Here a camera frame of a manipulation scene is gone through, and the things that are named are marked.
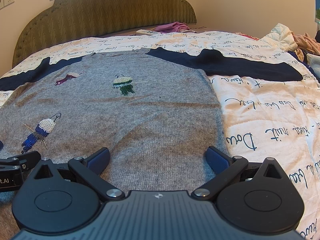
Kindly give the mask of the beige crumpled garment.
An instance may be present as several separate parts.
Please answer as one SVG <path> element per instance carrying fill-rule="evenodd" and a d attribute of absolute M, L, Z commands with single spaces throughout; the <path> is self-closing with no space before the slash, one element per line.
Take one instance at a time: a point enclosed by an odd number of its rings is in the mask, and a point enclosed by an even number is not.
<path fill-rule="evenodd" d="M 298 48 L 301 50 L 306 50 L 308 53 L 313 55 L 319 55 L 319 42 L 312 38 L 309 34 L 305 33 L 304 35 L 292 34 Z"/>

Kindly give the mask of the grey navy knitted sweater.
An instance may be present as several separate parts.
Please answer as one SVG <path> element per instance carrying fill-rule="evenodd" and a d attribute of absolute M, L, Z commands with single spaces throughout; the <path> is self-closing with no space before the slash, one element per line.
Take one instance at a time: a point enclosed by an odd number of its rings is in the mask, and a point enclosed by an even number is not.
<path fill-rule="evenodd" d="M 1 239 L 300 239 L 303 201 L 274 158 L 250 163 L 216 200 L 191 193 L 227 154 L 203 67 L 149 50 L 97 53 L 14 90 L 1 107 L 1 156 L 41 160 L 1 194 Z M 100 175 L 124 192 L 99 199 L 68 168 L 108 148 Z"/>

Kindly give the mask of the olive green upholstered headboard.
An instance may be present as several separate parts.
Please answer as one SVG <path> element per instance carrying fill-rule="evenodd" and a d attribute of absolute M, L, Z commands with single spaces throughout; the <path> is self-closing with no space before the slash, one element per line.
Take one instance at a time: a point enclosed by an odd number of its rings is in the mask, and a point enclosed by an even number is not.
<path fill-rule="evenodd" d="M 43 49 L 81 38 L 196 21 L 194 9 L 186 0 L 54 0 L 22 30 L 12 65 L 16 67 Z"/>

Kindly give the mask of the purple cloth by headboard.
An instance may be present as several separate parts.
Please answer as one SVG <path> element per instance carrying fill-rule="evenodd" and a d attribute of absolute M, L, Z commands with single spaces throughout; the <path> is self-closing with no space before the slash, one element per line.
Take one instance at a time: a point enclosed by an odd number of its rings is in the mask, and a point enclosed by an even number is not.
<path fill-rule="evenodd" d="M 153 28 L 153 31 L 159 33 L 183 33 L 189 30 L 190 28 L 185 23 L 181 22 L 172 22 Z"/>

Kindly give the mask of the white puffy jacket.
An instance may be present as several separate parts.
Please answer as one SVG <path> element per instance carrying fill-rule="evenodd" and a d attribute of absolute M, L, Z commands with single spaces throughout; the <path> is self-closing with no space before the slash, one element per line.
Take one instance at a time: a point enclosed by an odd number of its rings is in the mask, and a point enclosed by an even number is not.
<path fill-rule="evenodd" d="M 278 23 L 267 35 L 259 39 L 261 42 L 269 44 L 273 48 L 279 48 L 285 52 L 296 51 L 297 43 L 289 27 Z"/>

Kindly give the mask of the white script-printed bed quilt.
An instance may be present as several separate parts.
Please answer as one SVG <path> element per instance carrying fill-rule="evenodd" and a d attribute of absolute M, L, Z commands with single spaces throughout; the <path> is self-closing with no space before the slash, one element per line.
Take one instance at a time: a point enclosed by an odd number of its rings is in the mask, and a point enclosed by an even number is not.
<path fill-rule="evenodd" d="M 263 41 L 220 31 L 89 37 L 36 52 L 8 71 L 7 76 L 35 69 L 44 58 L 54 64 L 91 53 L 140 48 L 164 48 L 190 55 L 215 49 L 226 57 L 285 62 L 300 72 L 302 81 L 218 75 L 210 80 L 222 107 L 228 151 L 255 161 L 273 155 L 304 201 L 298 232 L 305 239 L 319 239 L 319 83 L 289 53 Z"/>

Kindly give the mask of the white remote control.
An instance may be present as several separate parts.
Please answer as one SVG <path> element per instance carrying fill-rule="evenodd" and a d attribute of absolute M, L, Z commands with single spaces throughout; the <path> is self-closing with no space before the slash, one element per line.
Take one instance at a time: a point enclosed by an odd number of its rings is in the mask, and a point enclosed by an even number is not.
<path fill-rule="evenodd" d="M 136 35 L 148 35 L 148 36 L 152 36 L 152 35 L 158 35 L 161 34 L 160 32 L 157 31 L 153 31 L 153 30 L 144 30 L 144 29 L 139 29 L 136 31 Z"/>

